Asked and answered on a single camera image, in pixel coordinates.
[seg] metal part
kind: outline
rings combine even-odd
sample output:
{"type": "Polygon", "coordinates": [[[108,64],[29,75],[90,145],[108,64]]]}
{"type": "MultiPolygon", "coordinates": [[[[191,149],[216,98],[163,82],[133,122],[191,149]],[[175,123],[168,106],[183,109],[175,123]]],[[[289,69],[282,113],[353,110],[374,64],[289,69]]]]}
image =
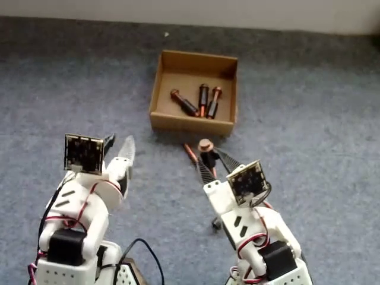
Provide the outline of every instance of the metal part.
{"type": "Polygon", "coordinates": [[[183,144],[182,146],[185,149],[186,153],[188,154],[189,158],[191,159],[191,162],[193,162],[193,164],[197,164],[198,158],[195,155],[195,153],[192,151],[191,147],[188,144],[183,144]]]}
{"type": "Polygon", "coordinates": [[[211,170],[213,175],[217,177],[215,165],[218,157],[214,152],[214,144],[210,140],[204,138],[199,142],[198,150],[201,152],[203,163],[211,170]]]}
{"type": "Polygon", "coordinates": [[[209,87],[207,84],[202,84],[199,87],[199,101],[198,107],[201,111],[200,117],[204,117],[206,113],[207,103],[208,103],[208,91],[209,87]]]}
{"type": "Polygon", "coordinates": [[[187,99],[184,99],[181,95],[179,95],[179,90],[173,89],[170,92],[170,96],[172,100],[174,100],[187,115],[192,117],[199,117],[200,113],[198,109],[187,99]]]}
{"type": "Polygon", "coordinates": [[[221,97],[221,87],[217,86],[213,89],[213,100],[208,105],[206,118],[215,119],[216,112],[218,111],[218,99],[221,97]]]}

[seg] perforated plastic plate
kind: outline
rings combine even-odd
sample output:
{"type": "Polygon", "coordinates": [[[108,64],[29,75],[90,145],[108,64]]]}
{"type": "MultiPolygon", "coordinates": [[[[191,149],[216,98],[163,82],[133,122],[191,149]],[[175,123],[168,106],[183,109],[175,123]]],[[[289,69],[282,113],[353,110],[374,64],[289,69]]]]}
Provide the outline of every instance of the perforated plastic plate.
{"type": "Polygon", "coordinates": [[[122,265],[117,276],[116,285],[139,285],[130,265],[122,265]]]}

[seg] screw head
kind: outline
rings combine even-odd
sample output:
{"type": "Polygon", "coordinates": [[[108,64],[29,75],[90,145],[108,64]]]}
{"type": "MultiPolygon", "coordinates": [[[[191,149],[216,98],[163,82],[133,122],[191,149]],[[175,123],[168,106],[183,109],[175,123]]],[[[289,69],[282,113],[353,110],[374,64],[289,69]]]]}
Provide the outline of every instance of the screw head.
{"type": "Polygon", "coordinates": [[[209,152],[214,148],[214,144],[207,138],[199,141],[198,150],[202,152],[209,152]]]}
{"type": "Polygon", "coordinates": [[[178,89],[173,89],[172,91],[170,91],[170,95],[171,97],[175,97],[179,94],[179,90],[178,89]]]}
{"type": "Polygon", "coordinates": [[[219,87],[219,86],[214,87],[213,93],[217,94],[220,97],[222,94],[221,87],[219,87]]]}

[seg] black wire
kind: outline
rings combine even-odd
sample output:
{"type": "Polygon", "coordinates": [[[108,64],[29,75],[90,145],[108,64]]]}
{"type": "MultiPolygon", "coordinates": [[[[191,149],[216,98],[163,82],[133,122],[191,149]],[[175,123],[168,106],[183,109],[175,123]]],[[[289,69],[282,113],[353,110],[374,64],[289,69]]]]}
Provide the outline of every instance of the black wire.
{"type": "MultiPolygon", "coordinates": [[[[308,266],[308,262],[307,262],[306,257],[305,257],[305,255],[303,254],[302,251],[301,251],[301,258],[305,262],[306,266],[308,266]]],[[[310,279],[311,279],[311,284],[314,284],[313,277],[311,276],[310,272],[309,272],[309,276],[310,276],[310,279]]]]}
{"type": "Polygon", "coordinates": [[[258,198],[254,203],[252,203],[252,200],[249,202],[249,206],[251,208],[259,206],[261,203],[263,203],[265,201],[265,199],[268,198],[269,194],[272,191],[272,184],[270,184],[269,182],[267,182],[267,183],[268,183],[268,189],[266,190],[266,192],[264,193],[264,195],[261,196],[260,198],[258,198]]]}
{"type": "MultiPolygon", "coordinates": [[[[37,266],[37,263],[38,263],[38,259],[39,259],[39,251],[40,251],[40,237],[41,237],[41,234],[42,234],[42,231],[43,231],[43,227],[45,225],[45,221],[46,221],[46,217],[48,216],[51,208],[53,207],[55,201],[57,200],[58,198],[58,195],[60,193],[60,191],[62,190],[62,188],[64,187],[64,185],[73,180],[74,178],[76,177],[76,175],[74,175],[73,177],[67,179],[67,180],[64,180],[62,182],[62,184],[60,185],[60,187],[57,188],[57,190],[54,192],[54,195],[49,203],[49,205],[47,206],[47,208],[45,209],[45,212],[43,213],[43,216],[41,218],[41,221],[40,221],[40,226],[39,226],[39,229],[38,229],[38,239],[37,239],[37,257],[36,257],[36,260],[34,261],[34,264],[37,266]]],[[[28,285],[31,285],[31,279],[29,279],[28,281],[28,285]]]]}
{"type": "MultiPolygon", "coordinates": [[[[161,284],[162,285],[165,285],[165,278],[164,278],[164,272],[162,271],[162,267],[161,267],[161,264],[160,264],[160,261],[159,259],[157,258],[156,254],[154,253],[154,251],[152,250],[152,248],[150,247],[150,245],[148,244],[148,242],[146,242],[144,239],[141,239],[141,238],[137,238],[135,239],[133,242],[131,242],[131,244],[127,247],[127,249],[124,251],[123,255],[121,256],[120,260],[119,260],[119,263],[117,264],[114,264],[113,266],[117,266],[117,267],[120,267],[120,265],[123,264],[123,260],[125,259],[126,255],[128,254],[129,251],[131,251],[131,249],[133,248],[133,246],[137,243],[137,242],[142,242],[146,247],[147,249],[149,250],[150,254],[152,254],[154,260],[156,261],[157,263],[157,266],[160,270],[160,274],[161,274],[161,284]]],[[[115,270],[115,276],[113,277],[113,285],[116,285],[116,281],[117,281],[117,275],[118,275],[118,270],[115,270]]]]}

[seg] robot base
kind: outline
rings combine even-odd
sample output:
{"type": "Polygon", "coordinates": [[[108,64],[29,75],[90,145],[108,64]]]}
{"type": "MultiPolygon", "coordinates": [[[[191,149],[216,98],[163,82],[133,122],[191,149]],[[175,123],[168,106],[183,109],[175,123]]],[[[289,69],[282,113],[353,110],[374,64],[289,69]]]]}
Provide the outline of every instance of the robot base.
{"type": "MultiPolygon", "coordinates": [[[[297,268],[288,272],[287,274],[272,280],[262,281],[257,283],[259,285],[312,285],[312,281],[304,261],[301,259],[296,260],[297,268]]],[[[235,280],[229,277],[225,285],[244,285],[245,283],[240,280],[235,280]]]]}
{"type": "MultiPolygon", "coordinates": [[[[102,264],[117,264],[122,255],[120,246],[113,242],[103,241],[104,252],[102,264]]],[[[116,285],[145,285],[146,282],[134,265],[133,259],[126,258],[121,266],[116,285]]],[[[57,264],[39,259],[36,271],[38,285],[113,285],[115,267],[107,267],[99,272],[97,258],[86,261],[79,267],[57,264]]]]}

